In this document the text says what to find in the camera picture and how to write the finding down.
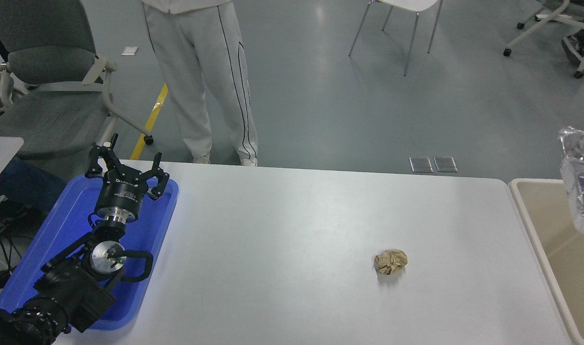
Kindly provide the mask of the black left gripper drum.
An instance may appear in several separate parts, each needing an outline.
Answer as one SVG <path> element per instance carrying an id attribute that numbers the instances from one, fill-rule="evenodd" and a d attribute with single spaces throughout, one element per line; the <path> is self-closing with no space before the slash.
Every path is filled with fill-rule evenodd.
<path id="1" fill-rule="evenodd" d="M 130 181 L 126 181 L 116 173 L 106 173 L 102 179 L 102 189 L 95 204 L 97 214 L 103 215 L 107 209 L 115 207 L 127 210 L 132 215 L 140 213 L 143 197 L 148 190 L 145 180 L 136 181 L 130 176 Z"/>

